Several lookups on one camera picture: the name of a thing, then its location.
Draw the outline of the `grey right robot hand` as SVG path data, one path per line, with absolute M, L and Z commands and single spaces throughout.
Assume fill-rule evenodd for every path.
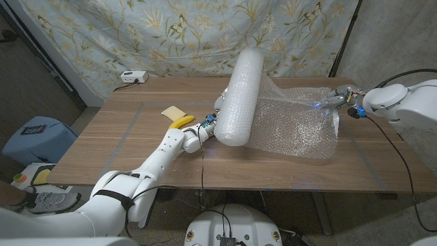
M 367 90 L 352 84 L 340 85 L 329 92 L 320 102 L 314 104 L 318 109 L 340 109 L 354 105 L 362 105 Z

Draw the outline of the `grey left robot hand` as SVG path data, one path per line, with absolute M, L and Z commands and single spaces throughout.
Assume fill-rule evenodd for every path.
M 208 134 L 208 137 L 212 137 L 214 135 L 214 128 L 216 126 L 216 118 L 219 114 L 219 111 L 221 110 L 221 107 L 223 105 L 223 102 L 225 100 L 225 95 L 228 91 L 228 88 L 225 88 L 225 90 L 221 93 L 221 95 L 216 99 L 214 103 L 214 110 L 215 112 L 213 114 L 208 114 L 206 116 L 206 119 L 201 123 L 201 127 L 206 131 Z

